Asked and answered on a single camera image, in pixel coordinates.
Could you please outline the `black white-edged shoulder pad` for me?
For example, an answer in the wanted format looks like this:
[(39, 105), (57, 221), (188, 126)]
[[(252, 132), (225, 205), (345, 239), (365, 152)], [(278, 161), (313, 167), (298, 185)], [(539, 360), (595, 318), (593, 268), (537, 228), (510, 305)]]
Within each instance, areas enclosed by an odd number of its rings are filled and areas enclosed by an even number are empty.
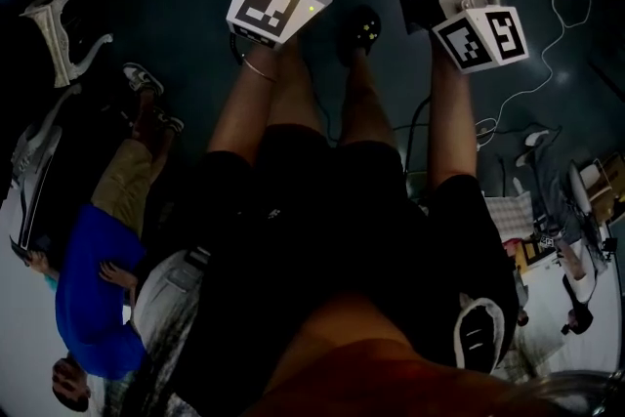
[(505, 334), (502, 310), (490, 299), (460, 294), (453, 342), (456, 366), (491, 374), (499, 362)]

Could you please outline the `person's right forearm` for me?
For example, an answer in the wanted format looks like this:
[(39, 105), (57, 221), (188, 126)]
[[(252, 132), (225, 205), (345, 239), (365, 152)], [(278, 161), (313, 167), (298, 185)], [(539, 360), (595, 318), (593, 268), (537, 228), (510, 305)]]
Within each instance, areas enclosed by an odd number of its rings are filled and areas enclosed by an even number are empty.
[(478, 146), (469, 77), (446, 53), (433, 53), (427, 176), (436, 189), (457, 175), (475, 176)]

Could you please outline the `person's left forearm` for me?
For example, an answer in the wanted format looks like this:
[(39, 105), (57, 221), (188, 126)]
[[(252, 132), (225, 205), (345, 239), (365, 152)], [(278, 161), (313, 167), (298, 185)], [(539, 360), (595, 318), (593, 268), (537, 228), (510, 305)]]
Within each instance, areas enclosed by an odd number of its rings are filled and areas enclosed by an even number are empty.
[(208, 152), (227, 151), (255, 162), (265, 133), (278, 53), (256, 45), (244, 57), (208, 144)]

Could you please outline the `person's right black shoe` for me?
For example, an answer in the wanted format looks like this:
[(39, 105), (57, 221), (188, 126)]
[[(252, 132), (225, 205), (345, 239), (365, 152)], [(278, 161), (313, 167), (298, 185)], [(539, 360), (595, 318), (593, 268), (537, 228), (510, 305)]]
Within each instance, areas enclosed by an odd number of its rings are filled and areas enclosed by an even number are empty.
[(368, 5), (360, 5), (348, 13), (342, 21), (337, 36), (337, 56), (345, 67), (352, 65), (356, 50), (369, 55), (373, 44), (382, 31), (379, 15)]

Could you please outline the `person's left leg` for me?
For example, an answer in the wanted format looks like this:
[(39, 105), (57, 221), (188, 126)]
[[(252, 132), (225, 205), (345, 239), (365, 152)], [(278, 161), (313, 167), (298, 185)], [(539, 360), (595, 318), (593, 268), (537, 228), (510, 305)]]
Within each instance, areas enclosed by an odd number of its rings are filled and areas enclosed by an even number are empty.
[(322, 132), (311, 74), (297, 36), (278, 53), (276, 84), (272, 89), (267, 125), (297, 125)]

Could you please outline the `person's leg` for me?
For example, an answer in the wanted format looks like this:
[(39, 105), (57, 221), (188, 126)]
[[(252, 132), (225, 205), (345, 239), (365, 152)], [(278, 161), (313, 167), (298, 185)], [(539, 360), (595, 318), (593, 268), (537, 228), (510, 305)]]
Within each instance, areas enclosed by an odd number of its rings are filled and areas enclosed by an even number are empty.
[(340, 146), (376, 142), (396, 148), (396, 136), (382, 108), (363, 48), (354, 49), (342, 105)]
[(322, 132), (311, 74), (297, 36), (278, 53), (276, 84), (272, 89), (267, 125), (297, 125)]

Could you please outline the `person's right leg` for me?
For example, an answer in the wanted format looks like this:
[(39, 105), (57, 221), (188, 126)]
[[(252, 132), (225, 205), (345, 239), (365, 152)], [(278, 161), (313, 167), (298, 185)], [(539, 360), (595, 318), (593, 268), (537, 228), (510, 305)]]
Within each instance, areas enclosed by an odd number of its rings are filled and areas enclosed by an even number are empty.
[(376, 142), (396, 148), (396, 136), (382, 108), (363, 48), (354, 49), (342, 105), (340, 146)]

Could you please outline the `person's black shorts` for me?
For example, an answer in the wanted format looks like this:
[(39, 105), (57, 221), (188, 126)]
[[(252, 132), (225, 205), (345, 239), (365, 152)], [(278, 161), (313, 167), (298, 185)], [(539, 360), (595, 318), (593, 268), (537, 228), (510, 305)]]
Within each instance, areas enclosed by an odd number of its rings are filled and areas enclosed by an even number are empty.
[(309, 127), (266, 129), (255, 165), (258, 189), (272, 209), (321, 206), (394, 211), (408, 201), (398, 151), (376, 141), (332, 147)]

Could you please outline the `checked cloth table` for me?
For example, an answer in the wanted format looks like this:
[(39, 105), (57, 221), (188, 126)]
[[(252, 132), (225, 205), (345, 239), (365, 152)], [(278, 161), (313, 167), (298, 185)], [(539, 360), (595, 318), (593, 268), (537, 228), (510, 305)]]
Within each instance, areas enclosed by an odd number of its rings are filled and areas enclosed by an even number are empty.
[(525, 239), (533, 234), (534, 217), (529, 191), (515, 197), (486, 197), (484, 201), (503, 243)]

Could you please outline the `white ornate chair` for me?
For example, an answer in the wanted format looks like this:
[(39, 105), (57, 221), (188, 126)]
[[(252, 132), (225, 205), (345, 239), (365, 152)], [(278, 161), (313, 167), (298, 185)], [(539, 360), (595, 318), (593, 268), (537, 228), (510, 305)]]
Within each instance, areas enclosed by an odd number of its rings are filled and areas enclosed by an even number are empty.
[(50, 139), (53, 125), (65, 101), (81, 92), (82, 85), (80, 83), (68, 86), (44, 119), (40, 123), (33, 122), (21, 134), (11, 158), (11, 188), (19, 187), (21, 177), (26, 168), (33, 162), (35, 154)]
[(73, 63), (69, 57), (69, 36), (62, 24), (63, 8), (69, 1), (35, 0), (21, 14), (34, 21), (44, 37), (54, 65), (56, 88), (70, 86), (89, 69), (100, 48), (113, 42), (112, 33), (101, 36), (81, 62)]

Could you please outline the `person's black t-shirt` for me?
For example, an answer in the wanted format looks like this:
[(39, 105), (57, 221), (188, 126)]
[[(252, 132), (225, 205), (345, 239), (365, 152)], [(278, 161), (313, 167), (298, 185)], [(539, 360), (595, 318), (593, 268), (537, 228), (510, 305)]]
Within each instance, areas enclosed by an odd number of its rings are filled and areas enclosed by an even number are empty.
[(419, 354), (447, 366), (460, 294), (490, 299), (504, 315), (503, 358), (518, 299), (475, 177), (446, 180), (426, 209), (408, 197), (394, 211), (272, 209), (255, 165), (208, 153), (178, 208), (180, 245), (211, 255), (172, 377), (202, 417), (233, 417), (258, 399), (306, 317), (341, 293), (371, 300)]

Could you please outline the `white shell chair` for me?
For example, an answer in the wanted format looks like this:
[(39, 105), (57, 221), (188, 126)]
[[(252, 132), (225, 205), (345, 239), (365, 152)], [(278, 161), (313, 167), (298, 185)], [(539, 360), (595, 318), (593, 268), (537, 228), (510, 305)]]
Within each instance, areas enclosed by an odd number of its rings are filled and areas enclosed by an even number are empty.
[(37, 138), (42, 139), (35, 149), (30, 149), (29, 142), (23, 144), (21, 152), (24, 151), (26, 156), (17, 159), (12, 173), (11, 189), (17, 193), (18, 200), (9, 230), (9, 238), (12, 250), (23, 261), (28, 257), (35, 212), (63, 129), (53, 125), (46, 137), (43, 137), (41, 133), (31, 140), (33, 143)]

